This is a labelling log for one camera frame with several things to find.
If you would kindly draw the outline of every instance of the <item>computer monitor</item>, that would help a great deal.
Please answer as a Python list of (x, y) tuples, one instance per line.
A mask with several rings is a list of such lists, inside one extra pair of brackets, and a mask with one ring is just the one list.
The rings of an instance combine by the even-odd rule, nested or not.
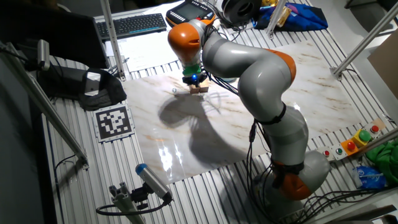
[(0, 1), (1, 42), (37, 47), (40, 39), (50, 44), (50, 55), (90, 68), (109, 67), (94, 18), (15, 0)]

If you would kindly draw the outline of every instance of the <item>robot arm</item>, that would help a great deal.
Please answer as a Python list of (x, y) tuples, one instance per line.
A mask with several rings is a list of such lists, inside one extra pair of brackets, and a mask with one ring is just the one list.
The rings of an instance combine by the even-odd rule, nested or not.
[(217, 32), (207, 32), (206, 25), (195, 19), (169, 32), (169, 44), (183, 64), (183, 74), (192, 75), (186, 69), (200, 67), (198, 55), (202, 49), (207, 71), (221, 78), (239, 78), (240, 99), (269, 136), (274, 188), (289, 200), (307, 198), (326, 179), (330, 165), (318, 152), (305, 153), (305, 119), (281, 100), (295, 78), (293, 59), (282, 52), (235, 44)]

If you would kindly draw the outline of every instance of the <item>green button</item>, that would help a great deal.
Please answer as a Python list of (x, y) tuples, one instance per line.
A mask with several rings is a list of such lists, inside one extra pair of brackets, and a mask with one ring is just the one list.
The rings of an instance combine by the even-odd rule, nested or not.
[(336, 149), (336, 152), (337, 152), (337, 154), (341, 155), (343, 153), (343, 150), (338, 148), (338, 149)]
[(371, 139), (371, 135), (369, 134), (368, 131), (362, 130), (359, 132), (359, 139), (367, 142)]

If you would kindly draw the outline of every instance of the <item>metal pole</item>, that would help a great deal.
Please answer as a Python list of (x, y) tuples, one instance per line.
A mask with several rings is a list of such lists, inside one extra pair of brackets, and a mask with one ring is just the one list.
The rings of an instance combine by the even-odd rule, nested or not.
[(287, 2), (287, 0), (278, 1), (278, 5), (276, 5), (276, 8), (275, 8), (274, 12), (272, 13), (272, 18), (269, 21), (269, 24), (266, 29), (268, 38), (270, 38), (271, 40), (274, 38), (274, 29), (275, 29), (276, 24), (278, 23), (280, 15), (283, 12), (286, 2)]
[(375, 147), (380, 146), (381, 144), (384, 144), (387, 141), (390, 141), (391, 139), (394, 139), (398, 136), (398, 128), (393, 129), (392, 131), (388, 132), (387, 134), (383, 134), (379, 138), (371, 141), (369, 144), (359, 148), (358, 155), (363, 155), (370, 150), (374, 149)]
[[(7, 50), (18, 54), (12, 44), (7, 44)], [(19, 59), (8, 54), (0, 54), (0, 57), (3, 58), (12, 74), (14, 74), (19, 83), (24, 87), (28, 95), (39, 107), (41, 112), (43, 112), (47, 119), (49, 119), (53, 127), (58, 131), (59, 135), (61, 135), (62, 139), (68, 144), (70, 149), (76, 154), (79, 160), (81, 160), (83, 167), (87, 169), (88, 161), (86, 152), (81, 149), (75, 137), (73, 137), (67, 126), (62, 122), (58, 113), (53, 108), (49, 98), (37, 83), (36, 79), (25, 71), (25, 68)]]
[(398, 2), (392, 9), (380, 20), (379, 23), (370, 31), (355, 49), (343, 60), (343, 62), (333, 71), (333, 75), (339, 77), (340, 73), (365, 49), (366, 46), (377, 36), (380, 31), (398, 14)]
[(109, 7), (109, 1), (108, 0), (100, 0), (100, 1), (101, 1), (102, 12), (105, 18), (106, 27), (108, 28), (109, 37), (111, 39), (114, 59), (116, 61), (116, 66), (118, 67), (120, 80), (126, 81), (126, 76), (124, 75), (124, 69), (122, 63), (122, 56), (120, 56), (118, 39), (116, 38), (116, 31), (114, 29), (111, 8)]

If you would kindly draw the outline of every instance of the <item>small wooden block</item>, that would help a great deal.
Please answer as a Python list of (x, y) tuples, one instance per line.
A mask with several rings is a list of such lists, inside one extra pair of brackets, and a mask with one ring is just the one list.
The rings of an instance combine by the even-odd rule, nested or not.
[(200, 87), (196, 87), (195, 85), (189, 86), (189, 93), (191, 94), (198, 94), (200, 91)]
[(209, 91), (209, 82), (207, 79), (201, 82), (199, 84), (199, 87), (196, 87), (195, 85), (189, 86), (189, 93), (191, 94), (207, 93), (208, 91)]
[(208, 79), (205, 79), (205, 81), (203, 81), (200, 84), (200, 93), (207, 93), (209, 91), (209, 81)]

